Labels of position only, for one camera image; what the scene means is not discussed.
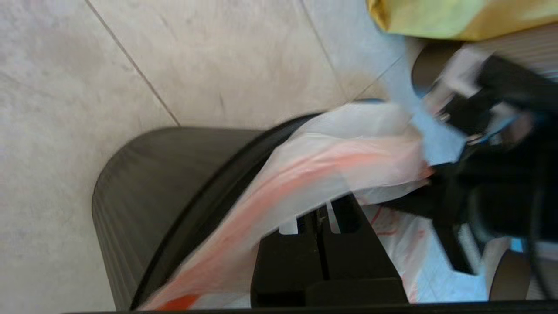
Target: dark gray trash can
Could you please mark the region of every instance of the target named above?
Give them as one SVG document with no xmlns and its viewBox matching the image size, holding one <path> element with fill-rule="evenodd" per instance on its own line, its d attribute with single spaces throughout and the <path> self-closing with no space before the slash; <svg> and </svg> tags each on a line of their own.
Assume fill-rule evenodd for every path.
<svg viewBox="0 0 558 314">
<path fill-rule="evenodd" d="M 172 127 L 122 147 L 93 192 L 93 222 L 117 310 L 162 286 L 219 224 L 272 150 L 307 115 L 269 131 Z"/>
</svg>

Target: white plastic bag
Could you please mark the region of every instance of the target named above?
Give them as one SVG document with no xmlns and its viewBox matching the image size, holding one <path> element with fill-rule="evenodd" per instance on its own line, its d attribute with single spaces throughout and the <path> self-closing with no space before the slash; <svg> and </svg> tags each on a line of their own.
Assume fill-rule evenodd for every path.
<svg viewBox="0 0 558 314">
<path fill-rule="evenodd" d="M 258 243 L 279 225 L 350 191 L 384 187 L 370 196 L 383 202 L 419 187 L 430 170 L 410 120 L 394 104 L 346 104 L 305 123 L 141 309 L 230 305 L 249 292 Z"/>
</svg>

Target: yellow package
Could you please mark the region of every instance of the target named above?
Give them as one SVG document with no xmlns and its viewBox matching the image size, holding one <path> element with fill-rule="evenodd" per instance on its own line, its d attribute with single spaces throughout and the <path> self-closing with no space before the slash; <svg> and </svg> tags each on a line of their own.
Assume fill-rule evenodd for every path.
<svg viewBox="0 0 558 314">
<path fill-rule="evenodd" d="M 367 0 L 388 33 L 484 40 L 558 21 L 558 0 Z"/>
</svg>

